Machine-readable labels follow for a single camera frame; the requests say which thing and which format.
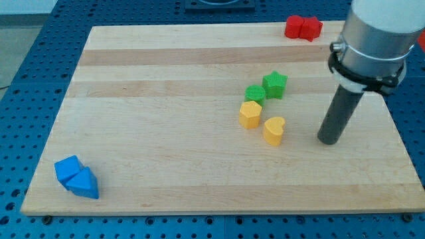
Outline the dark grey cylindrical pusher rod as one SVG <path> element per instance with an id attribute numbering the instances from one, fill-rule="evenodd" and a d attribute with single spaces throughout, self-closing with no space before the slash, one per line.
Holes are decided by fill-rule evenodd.
<path id="1" fill-rule="evenodd" d="M 326 145 L 337 143 L 362 97 L 363 92 L 339 85 L 317 133 L 318 140 Z"/>

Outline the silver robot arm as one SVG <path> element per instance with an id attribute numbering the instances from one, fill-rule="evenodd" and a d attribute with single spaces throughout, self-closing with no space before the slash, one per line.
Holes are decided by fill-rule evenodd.
<path id="1" fill-rule="evenodd" d="M 424 30 L 424 0 L 356 0 L 328 67 L 339 83 L 317 133 L 337 143 L 365 92 L 387 96 L 404 80 L 406 58 Z"/>

